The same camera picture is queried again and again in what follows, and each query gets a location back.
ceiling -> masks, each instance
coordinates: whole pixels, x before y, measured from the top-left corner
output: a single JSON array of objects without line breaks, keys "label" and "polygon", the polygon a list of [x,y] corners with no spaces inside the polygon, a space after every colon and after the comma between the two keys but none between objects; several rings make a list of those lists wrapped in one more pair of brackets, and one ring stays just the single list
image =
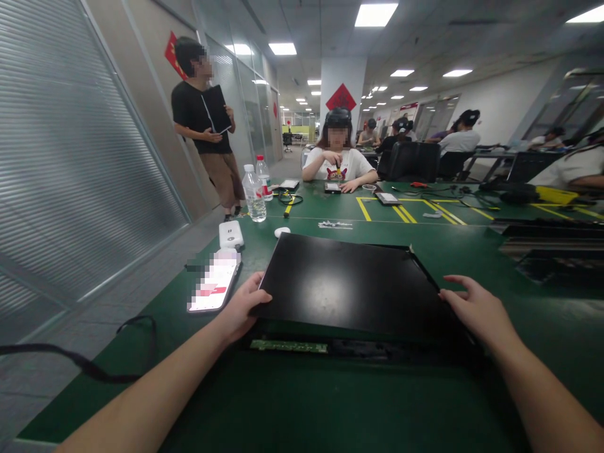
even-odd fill
[{"label": "ceiling", "polygon": [[[320,96],[310,94],[318,87],[310,87],[306,81],[320,79],[321,57],[367,56],[363,94],[374,86],[388,86],[374,94],[372,105],[400,105],[565,53],[604,51],[604,23],[565,24],[602,2],[398,0],[384,28],[355,28],[354,23],[361,3],[386,0],[226,0],[225,4],[277,69],[280,104],[291,111],[312,108],[318,112]],[[269,42],[293,42],[298,54],[275,56]],[[415,72],[390,77],[396,69]],[[473,72],[442,77],[453,69]],[[410,92],[414,86],[428,89]],[[391,100],[394,95],[405,98]],[[300,106],[296,98],[307,99],[308,105]]]}]

khaki shorts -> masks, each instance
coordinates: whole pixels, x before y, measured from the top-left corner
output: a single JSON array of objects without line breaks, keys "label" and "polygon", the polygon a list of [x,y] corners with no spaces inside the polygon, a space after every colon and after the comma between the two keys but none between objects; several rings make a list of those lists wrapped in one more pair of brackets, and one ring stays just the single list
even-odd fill
[{"label": "khaki shorts", "polygon": [[245,199],[241,177],[237,170],[237,161],[233,153],[200,154],[199,157],[218,192],[220,204],[224,208],[232,208],[236,201]]}]

hand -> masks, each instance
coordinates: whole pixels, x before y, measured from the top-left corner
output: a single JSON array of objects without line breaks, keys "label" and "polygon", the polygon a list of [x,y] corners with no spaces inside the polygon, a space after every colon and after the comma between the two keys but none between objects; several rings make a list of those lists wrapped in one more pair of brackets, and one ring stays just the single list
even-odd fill
[{"label": "hand", "polygon": [[204,140],[206,142],[219,143],[220,141],[222,141],[222,134],[212,133],[212,128],[205,129],[205,131],[202,132],[202,134],[203,134],[202,140]]},{"label": "hand", "polygon": [[258,304],[267,303],[272,296],[263,289],[258,289],[264,272],[256,272],[237,290],[224,310],[214,319],[220,325],[229,343],[243,337],[256,322],[249,316],[250,310]]},{"label": "hand", "polygon": [[342,193],[353,193],[357,187],[359,187],[359,183],[357,182],[356,179],[353,179],[352,181],[346,181],[343,184],[340,184],[340,189],[342,189]]},{"label": "hand", "polygon": [[332,165],[338,166],[342,163],[342,154],[338,154],[333,151],[323,151],[323,157]]},{"label": "hand", "polygon": [[445,276],[446,281],[463,285],[465,291],[440,290],[457,317],[492,352],[504,352],[522,344],[501,301],[470,277]]}]

computer mouse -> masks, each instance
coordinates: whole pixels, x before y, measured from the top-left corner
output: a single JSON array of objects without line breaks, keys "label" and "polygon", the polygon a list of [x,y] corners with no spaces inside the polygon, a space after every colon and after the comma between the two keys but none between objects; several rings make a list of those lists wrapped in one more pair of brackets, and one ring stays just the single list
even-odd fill
[{"label": "computer mouse", "polygon": [[289,230],[289,228],[288,228],[288,227],[286,227],[286,226],[284,226],[284,227],[282,227],[282,228],[277,228],[277,229],[275,230],[275,237],[276,237],[277,239],[279,239],[279,236],[281,236],[281,233],[291,233],[291,231],[290,231],[290,230]]}]

water bottle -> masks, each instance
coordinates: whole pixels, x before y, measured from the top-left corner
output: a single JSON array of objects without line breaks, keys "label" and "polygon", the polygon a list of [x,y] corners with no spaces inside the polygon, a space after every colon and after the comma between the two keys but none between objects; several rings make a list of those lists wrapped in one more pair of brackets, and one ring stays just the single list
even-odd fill
[{"label": "water bottle", "polygon": [[254,173],[254,166],[247,164],[243,166],[245,176],[242,185],[245,192],[247,209],[250,211],[250,217],[253,221],[262,222],[266,219],[266,205],[262,195],[262,183]]},{"label": "water bottle", "polygon": [[256,156],[256,174],[260,178],[262,183],[262,194],[264,195],[264,201],[272,200],[272,191],[269,191],[271,185],[271,177],[269,175],[269,168],[264,162],[264,156]]}]

